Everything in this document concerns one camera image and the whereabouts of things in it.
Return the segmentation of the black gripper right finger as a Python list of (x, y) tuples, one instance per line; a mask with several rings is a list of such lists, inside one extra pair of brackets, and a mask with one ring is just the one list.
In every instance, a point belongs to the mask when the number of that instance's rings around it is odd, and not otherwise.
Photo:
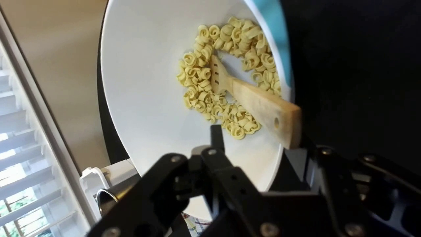
[(221, 128), (211, 128), (210, 237), (394, 237), (395, 229), (362, 204), (348, 163), (314, 147), (298, 175), (282, 158), (281, 184), (260, 191), (225, 155)]

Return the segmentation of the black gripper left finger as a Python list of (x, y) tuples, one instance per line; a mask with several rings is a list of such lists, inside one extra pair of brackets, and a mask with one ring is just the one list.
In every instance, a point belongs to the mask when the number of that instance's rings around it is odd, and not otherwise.
[(162, 155), (91, 228), (87, 237), (190, 237), (182, 212), (202, 195), (200, 155)]

